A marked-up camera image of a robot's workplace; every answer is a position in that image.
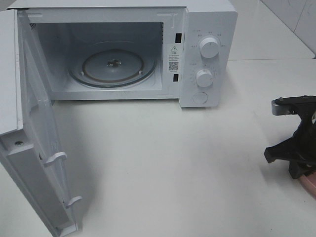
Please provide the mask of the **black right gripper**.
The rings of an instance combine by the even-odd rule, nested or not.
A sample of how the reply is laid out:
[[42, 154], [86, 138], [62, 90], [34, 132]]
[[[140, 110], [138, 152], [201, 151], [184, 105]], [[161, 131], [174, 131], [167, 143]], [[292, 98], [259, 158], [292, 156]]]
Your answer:
[[316, 171], [316, 110], [296, 108], [301, 122], [291, 138], [267, 147], [264, 156], [268, 163], [287, 160], [293, 179], [309, 176]]

